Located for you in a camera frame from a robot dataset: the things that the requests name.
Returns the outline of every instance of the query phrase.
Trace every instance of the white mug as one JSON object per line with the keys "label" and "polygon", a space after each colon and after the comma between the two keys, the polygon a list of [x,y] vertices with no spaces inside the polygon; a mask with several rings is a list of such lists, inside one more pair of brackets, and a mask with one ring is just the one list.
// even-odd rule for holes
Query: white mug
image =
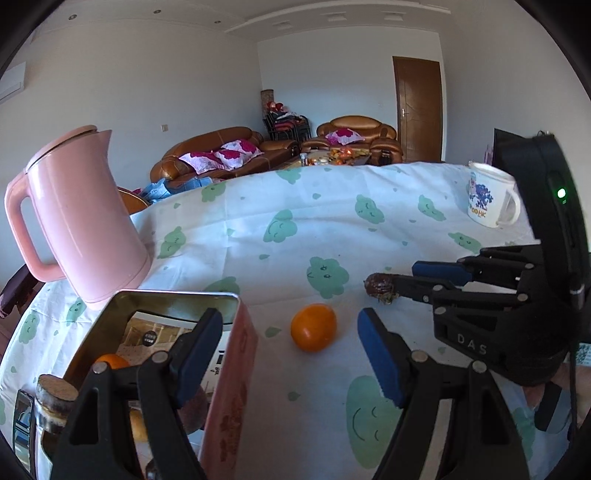
{"label": "white mug", "polygon": [[[470,169],[468,216],[491,228],[515,223],[521,213],[521,199],[515,191],[515,179],[484,163],[471,163]],[[515,203],[515,212],[506,218],[511,200]]]}

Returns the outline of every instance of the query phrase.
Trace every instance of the kettle handle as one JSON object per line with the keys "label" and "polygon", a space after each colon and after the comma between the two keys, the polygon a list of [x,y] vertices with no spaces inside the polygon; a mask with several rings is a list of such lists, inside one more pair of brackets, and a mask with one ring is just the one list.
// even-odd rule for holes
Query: kettle handle
{"label": "kettle handle", "polygon": [[22,171],[8,184],[6,196],[4,197],[4,208],[6,209],[8,223],[17,241],[18,248],[31,274],[37,280],[45,283],[62,280],[66,278],[66,275],[61,267],[58,264],[48,265],[43,263],[37,254],[37,250],[35,250],[21,211],[21,203],[28,196],[29,182]]}

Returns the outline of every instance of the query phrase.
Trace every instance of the pink electric kettle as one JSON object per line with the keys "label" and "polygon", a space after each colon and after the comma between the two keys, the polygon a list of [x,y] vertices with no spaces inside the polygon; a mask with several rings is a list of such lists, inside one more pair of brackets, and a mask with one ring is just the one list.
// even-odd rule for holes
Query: pink electric kettle
{"label": "pink electric kettle", "polygon": [[[67,278],[90,308],[137,288],[151,259],[107,164],[111,130],[72,130],[43,147],[8,185],[4,206],[22,256],[43,282]],[[57,264],[43,263],[22,218],[30,197]]]}

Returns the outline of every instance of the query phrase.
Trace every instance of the leather sofa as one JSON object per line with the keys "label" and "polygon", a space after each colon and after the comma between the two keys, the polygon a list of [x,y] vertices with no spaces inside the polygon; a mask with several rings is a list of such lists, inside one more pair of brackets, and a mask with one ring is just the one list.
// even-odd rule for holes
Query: leather sofa
{"label": "leather sofa", "polygon": [[224,128],[176,144],[164,154],[162,160],[152,167],[150,181],[157,182],[160,179],[167,179],[172,181],[172,187],[179,186],[197,176],[194,168],[179,160],[179,157],[191,152],[218,150],[222,145],[235,140],[248,140],[255,144],[263,152],[263,155],[253,158],[244,166],[235,170],[212,170],[198,175],[199,178],[211,177],[213,179],[228,180],[252,173],[274,170],[281,164],[291,160],[299,152],[295,140],[264,141],[260,133],[247,127]]}
{"label": "leather sofa", "polygon": [[310,150],[329,150],[331,145],[326,135],[340,128],[350,128],[364,137],[364,142],[355,142],[347,145],[348,148],[363,148],[371,151],[371,164],[378,165],[380,158],[386,154],[390,157],[390,163],[402,163],[402,147],[396,140],[396,130],[387,124],[383,124],[375,118],[362,115],[348,115],[320,125],[316,129],[317,137],[302,142],[302,152]]}

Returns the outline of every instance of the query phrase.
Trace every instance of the kettle lid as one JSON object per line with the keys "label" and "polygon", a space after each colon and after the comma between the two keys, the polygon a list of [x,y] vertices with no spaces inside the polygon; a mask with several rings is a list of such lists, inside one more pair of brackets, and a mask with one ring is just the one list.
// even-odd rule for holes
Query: kettle lid
{"label": "kettle lid", "polygon": [[71,140],[74,137],[79,137],[80,135],[85,135],[88,133],[94,133],[97,131],[96,125],[85,125],[84,127],[78,127],[71,132],[62,135],[57,140],[48,143],[45,147],[43,147],[40,151],[38,151],[33,158],[29,161],[27,166],[25,167],[25,172],[29,171],[30,168],[37,163],[38,160],[41,160],[45,155],[47,155],[51,150],[59,147],[62,143]]}

